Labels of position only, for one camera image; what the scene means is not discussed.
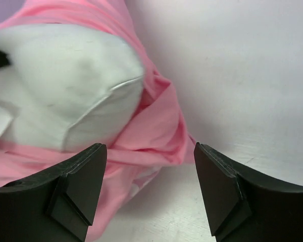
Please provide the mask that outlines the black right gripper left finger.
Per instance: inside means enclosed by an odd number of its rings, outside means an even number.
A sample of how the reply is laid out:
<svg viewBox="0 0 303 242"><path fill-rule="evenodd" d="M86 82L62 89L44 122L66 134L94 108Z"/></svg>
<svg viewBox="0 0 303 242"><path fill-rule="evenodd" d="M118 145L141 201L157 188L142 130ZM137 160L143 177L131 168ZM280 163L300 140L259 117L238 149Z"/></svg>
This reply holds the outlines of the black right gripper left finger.
<svg viewBox="0 0 303 242"><path fill-rule="evenodd" d="M94 144L0 187L0 242L85 241L106 163L106 146Z"/></svg>

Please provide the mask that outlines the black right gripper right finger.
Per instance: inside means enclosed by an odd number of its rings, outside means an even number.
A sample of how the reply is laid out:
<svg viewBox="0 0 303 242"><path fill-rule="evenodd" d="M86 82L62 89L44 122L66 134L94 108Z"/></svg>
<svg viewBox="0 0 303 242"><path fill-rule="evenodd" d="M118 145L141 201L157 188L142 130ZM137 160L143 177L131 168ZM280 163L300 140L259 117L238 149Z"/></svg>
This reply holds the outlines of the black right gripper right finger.
<svg viewBox="0 0 303 242"><path fill-rule="evenodd" d="M217 241L303 241L303 186L200 143L194 159L210 232Z"/></svg>

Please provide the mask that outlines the white pillow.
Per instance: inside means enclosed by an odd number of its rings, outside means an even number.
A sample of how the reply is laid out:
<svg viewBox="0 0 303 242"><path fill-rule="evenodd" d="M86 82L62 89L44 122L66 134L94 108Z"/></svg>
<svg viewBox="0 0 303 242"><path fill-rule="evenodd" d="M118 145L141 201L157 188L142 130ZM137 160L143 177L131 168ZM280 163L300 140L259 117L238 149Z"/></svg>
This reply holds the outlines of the white pillow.
<svg viewBox="0 0 303 242"><path fill-rule="evenodd" d="M130 121L145 68L122 38L72 24L0 29L0 141L58 151L111 144Z"/></svg>

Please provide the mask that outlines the pink pillowcase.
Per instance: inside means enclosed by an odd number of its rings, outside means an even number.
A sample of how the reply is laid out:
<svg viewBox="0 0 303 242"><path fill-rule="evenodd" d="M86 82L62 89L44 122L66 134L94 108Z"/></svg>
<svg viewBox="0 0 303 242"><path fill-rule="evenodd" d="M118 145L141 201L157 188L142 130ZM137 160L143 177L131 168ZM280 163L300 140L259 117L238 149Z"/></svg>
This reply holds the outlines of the pink pillowcase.
<svg viewBox="0 0 303 242"><path fill-rule="evenodd" d="M107 145L107 163L93 224L85 241L104 232L116 212L166 166L194 161L173 83L148 58L124 1L26 1L0 29L30 24L72 24L122 38L145 68L143 91L124 129ZM0 141L0 187L65 161L88 147L58 151Z"/></svg>

